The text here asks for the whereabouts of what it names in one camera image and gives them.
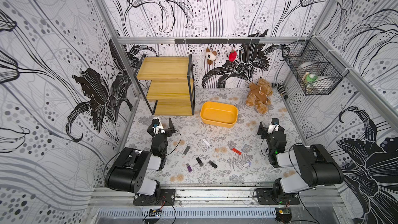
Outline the purple usb flash drive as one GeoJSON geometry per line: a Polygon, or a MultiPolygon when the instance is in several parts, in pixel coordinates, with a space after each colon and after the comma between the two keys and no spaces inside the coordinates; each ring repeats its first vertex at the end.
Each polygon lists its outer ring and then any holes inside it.
{"type": "Polygon", "coordinates": [[[186,166],[187,166],[188,171],[192,172],[192,168],[191,168],[191,166],[188,163],[186,164],[186,166]]]}

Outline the white lilac usb flash drive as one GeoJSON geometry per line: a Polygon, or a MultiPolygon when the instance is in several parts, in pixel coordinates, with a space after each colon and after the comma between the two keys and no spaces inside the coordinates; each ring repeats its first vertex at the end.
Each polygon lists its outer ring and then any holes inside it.
{"type": "Polygon", "coordinates": [[[249,161],[249,162],[247,162],[247,163],[245,163],[244,165],[242,165],[242,168],[244,169],[244,168],[247,168],[247,167],[249,167],[251,165],[251,162],[249,161]]]}

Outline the yellow plastic storage box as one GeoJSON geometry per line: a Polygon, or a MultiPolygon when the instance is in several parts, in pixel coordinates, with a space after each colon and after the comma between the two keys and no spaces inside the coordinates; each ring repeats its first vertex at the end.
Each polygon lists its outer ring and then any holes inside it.
{"type": "Polygon", "coordinates": [[[238,119],[238,108],[230,104],[208,101],[202,105],[200,116],[205,124],[232,128],[238,119]]]}

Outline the striped black white object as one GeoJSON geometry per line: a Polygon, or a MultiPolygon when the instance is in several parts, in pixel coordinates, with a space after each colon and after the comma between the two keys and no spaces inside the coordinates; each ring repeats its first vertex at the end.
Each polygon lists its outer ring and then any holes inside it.
{"type": "Polygon", "coordinates": [[[273,88],[276,88],[279,92],[279,94],[281,95],[282,98],[284,98],[285,100],[288,98],[288,94],[287,91],[285,89],[285,87],[281,84],[272,84],[273,88]]]}

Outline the small circuit board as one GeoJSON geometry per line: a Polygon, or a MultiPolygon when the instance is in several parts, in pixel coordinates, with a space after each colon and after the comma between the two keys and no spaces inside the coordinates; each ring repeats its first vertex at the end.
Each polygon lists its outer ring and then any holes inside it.
{"type": "Polygon", "coordinates": [[[161,209],[156,209],[156,210],[151,209],[148,213],[149,217],[160,217],[161,215],[162,215],[161,209]]]}

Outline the wooden shelf black frame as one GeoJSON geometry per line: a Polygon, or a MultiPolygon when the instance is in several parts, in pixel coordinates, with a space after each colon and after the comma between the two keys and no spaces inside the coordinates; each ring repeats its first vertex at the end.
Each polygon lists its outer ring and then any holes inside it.
{"type": "Polygon", "coordinates": [[[134,79],[150,112],[156,116],[191,116],[195,112],[192,55],[142,55],[134,79]]]}

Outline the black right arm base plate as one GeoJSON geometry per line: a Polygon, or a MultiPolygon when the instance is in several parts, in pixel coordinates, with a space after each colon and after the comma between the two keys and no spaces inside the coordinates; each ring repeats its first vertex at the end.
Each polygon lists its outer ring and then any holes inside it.
{"type": "Polygon", "coordinates": [[[275,193],[270,188],[257,188],[254,197],[260,205],[300,205],[298,194],[275,193]]]}

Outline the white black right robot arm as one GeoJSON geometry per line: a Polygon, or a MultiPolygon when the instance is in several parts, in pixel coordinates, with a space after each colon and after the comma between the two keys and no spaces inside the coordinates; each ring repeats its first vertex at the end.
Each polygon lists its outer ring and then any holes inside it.
{"type": "Polygon", "coordinates": [[[267,143],[266,153],[270,165],[275,168],[293,168],[295,173],[276,179],[272,188],[258,188],[255,197],[261,205],[267,203],[297,205],[299,193],[317,186],[341,184],[344,174],[337,162],[323,145],[305,146],[294,144],[286,149],[287,136],[279,125],[279,119],[273,118],[269,126],[259,124],[257,135],[267,143]]]}

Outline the red usb flash drive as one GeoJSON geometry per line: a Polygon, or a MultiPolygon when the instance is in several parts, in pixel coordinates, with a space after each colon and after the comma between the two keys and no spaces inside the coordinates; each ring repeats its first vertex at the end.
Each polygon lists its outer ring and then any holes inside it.
{"type": "Polygon", "coordinates": [[[241,151],[237,150],[236,148],[233,148],[232,151],[237,153],[238,155],[241,155],[241,151]]]}

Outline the hanging dog plush toy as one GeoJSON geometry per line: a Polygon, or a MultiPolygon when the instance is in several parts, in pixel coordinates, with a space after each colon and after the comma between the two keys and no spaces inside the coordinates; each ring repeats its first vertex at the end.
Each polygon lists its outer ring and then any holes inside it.
{"type": "Polygon", "coordinates": [[[206,48],[205,58],[208,65],[212,65],[214,61],[217,59],[217,52],[212,51],[209,48],[206,48]]]}

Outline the grey usb flash drive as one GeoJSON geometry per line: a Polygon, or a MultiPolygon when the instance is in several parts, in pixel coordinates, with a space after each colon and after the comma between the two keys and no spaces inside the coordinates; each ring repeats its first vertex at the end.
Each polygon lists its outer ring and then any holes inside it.
{"type": "Polygon", "coordinates": [[[190,150],[190,146],[187,146],[183,152],[184,155],[186,155],[190,150]]]}

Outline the dark brown usb flash drive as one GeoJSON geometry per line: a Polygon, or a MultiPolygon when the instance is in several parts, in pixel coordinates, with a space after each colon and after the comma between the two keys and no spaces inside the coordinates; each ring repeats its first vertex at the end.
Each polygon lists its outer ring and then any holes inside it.
{"type": "Polygon", "coordinates": [[[215,163],[213,163],[212,161],[209,161],[208,163],[209,163],[213,168],[215,168],[215,169],[218,167],[218,166],[217,166],[215,163]]]}

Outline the black usb flash drive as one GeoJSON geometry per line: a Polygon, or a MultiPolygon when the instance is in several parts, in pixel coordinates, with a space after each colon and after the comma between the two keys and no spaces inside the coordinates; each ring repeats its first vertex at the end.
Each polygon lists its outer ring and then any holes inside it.
{"type": "Polygon", "coordinates": [[[196,161],[198,162],[198,164],[200,165],[200,167],[203,167],[203,166],[204,166],[202,160],[201,160],[199,157],[196,158],[196,161]]]}

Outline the hanging red plush toy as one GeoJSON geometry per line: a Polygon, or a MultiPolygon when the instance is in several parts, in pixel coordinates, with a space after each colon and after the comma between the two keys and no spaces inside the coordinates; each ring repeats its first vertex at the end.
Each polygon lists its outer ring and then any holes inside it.
{"type": "Polygon", "coordinates": [[[229,54],[229,61],[234,62],[237,59],[237,52],[232,50],[229,54]]]}

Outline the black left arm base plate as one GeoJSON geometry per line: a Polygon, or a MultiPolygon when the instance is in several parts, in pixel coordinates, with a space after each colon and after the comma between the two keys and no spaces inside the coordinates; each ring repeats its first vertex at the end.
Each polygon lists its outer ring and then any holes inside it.
{"type": "Polygon", "coordinates": [[[173,206],[175,203],[176,189],[166,188],[156,190],[151,196],[136,194],[133,205],[135,206],[173,206]]]}

